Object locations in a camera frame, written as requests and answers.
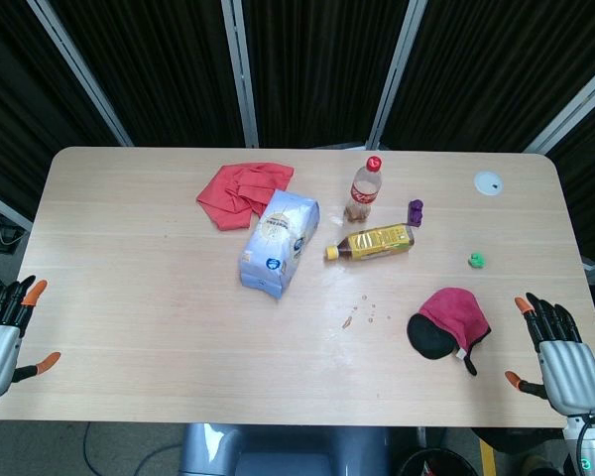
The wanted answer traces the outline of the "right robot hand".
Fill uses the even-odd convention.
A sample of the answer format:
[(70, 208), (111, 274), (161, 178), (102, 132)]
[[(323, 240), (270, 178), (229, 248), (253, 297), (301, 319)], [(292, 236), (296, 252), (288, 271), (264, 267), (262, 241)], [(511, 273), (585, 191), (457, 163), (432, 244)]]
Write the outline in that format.
[(532, 339), (542, 382), (531, 383), (513, 371), (505, 373), (506, 379), (565, 417), (595, 416), (595, 358), (570, 312), (531, 293), (516, 297), (515, 304)]

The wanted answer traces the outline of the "pink and black cloth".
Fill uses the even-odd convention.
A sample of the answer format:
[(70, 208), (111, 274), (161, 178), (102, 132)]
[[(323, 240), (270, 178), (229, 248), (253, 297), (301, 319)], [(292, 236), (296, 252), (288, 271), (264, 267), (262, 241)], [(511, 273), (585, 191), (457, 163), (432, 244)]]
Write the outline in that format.
[(407, 324), (414, 350), (429, 360), (454, 354), (476, 376), (472, 349), (491, 333), (476, 297), (462, 288), (443, 288), (429, 297)]

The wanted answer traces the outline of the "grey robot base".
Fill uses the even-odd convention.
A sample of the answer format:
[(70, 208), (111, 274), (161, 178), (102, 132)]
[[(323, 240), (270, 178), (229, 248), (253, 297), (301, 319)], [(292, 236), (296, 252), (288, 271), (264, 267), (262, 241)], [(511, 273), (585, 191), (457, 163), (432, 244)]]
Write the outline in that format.
[(389, 476), (382, 426), (195, 422), (178, 476)]

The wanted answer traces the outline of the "yellow-label tea bottle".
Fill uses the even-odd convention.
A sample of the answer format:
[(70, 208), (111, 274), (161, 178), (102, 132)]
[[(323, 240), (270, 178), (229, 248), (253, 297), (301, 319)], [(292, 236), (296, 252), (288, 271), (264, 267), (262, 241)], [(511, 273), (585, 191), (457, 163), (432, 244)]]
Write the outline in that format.
[(406, 253), (414, 244), (415, 237), (410, 226), (398, 223), (353, 232), (338, 244), (327, 246), (325, 258), (328, 261), (365, 261)]

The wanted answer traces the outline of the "red-capped cola bottle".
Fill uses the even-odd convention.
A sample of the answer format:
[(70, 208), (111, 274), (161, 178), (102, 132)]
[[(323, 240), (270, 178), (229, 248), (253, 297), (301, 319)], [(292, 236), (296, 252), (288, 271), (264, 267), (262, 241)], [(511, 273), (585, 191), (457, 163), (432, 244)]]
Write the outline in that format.
[(382, 159), (371, 156), (355, 174), (344, 215), (350, 222), (365, 221), (382, 186)]

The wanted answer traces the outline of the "red cloth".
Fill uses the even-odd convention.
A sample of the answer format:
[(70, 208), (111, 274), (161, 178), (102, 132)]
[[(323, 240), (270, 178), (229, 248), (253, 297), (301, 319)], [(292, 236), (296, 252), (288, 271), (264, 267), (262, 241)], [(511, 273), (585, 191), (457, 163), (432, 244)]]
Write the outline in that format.
[(247, 229), (261, 217), (274, 192), (286, 190), (295, 170), (275, 163), (222, 166), (196, 201), (220, 231)]

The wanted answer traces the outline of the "black bin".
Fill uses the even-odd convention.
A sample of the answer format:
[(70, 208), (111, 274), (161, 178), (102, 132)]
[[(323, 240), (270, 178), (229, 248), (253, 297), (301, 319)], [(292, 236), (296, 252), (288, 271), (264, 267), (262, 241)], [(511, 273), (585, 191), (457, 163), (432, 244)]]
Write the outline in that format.
[(478, 473), (466, 459), (449, 449), (426, 448), (413, 453), (397, 476), (478, 476)]

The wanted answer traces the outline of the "white round table grommet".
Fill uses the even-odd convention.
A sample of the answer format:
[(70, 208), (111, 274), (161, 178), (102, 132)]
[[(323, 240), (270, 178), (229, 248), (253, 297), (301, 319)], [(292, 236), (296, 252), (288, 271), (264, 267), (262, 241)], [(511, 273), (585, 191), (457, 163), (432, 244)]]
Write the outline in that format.
[(474, 177), (474, 186), (478, 192), (487, 196), (496, 196), (504, 189), (501, 177), (490, 171), (481, 171)]

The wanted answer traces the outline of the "pale blue paper bag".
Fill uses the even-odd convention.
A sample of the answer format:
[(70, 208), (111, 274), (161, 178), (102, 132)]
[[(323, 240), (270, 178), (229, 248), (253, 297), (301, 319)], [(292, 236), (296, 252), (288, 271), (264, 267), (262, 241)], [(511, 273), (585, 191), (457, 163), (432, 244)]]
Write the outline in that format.
[(276, 189), (241, 254), (241, 284), (281, 298), (319, 219), (316, 200)]

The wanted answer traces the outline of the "grey screen frame post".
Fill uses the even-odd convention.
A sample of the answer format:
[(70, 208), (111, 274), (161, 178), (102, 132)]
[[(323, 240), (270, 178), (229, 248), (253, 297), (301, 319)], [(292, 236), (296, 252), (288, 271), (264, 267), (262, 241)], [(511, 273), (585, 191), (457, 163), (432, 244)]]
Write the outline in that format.
[(242, 0), (220, 0), (244, 143), (259, 148), (259, 134)]
[(382, 89), (366, 150), (377, 150), (406, 70), (428, 0), (409, 0)]
[(26, 2), (117, 142), (124, 147), (133, 147), (134, 143), (112, 103), (65, 29), (52, 4), (49, 0), (26, 0)]
[(595, 74), (530, 141), (525, 154), (545, 155), (595, 108)]

